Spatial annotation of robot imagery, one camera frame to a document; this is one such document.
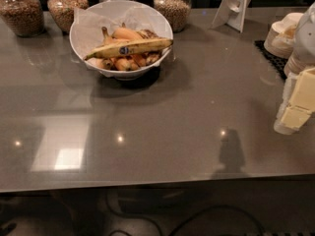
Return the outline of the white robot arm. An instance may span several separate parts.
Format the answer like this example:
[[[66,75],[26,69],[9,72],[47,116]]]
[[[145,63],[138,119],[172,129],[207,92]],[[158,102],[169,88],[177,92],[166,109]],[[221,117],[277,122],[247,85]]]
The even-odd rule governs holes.
[[[274,130],[291,135],[315,112],[315,3],[297,24],[293,50],[284,66],[284,73],[283,103]]]

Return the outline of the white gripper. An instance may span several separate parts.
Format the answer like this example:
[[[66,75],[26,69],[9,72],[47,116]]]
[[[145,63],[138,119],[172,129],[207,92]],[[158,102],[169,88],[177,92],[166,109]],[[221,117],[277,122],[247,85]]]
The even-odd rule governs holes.
[[[315,111],[315,67],[300,74],[289,73],[283,87],[283,102],[274,130],[283,135],[297,132]]]

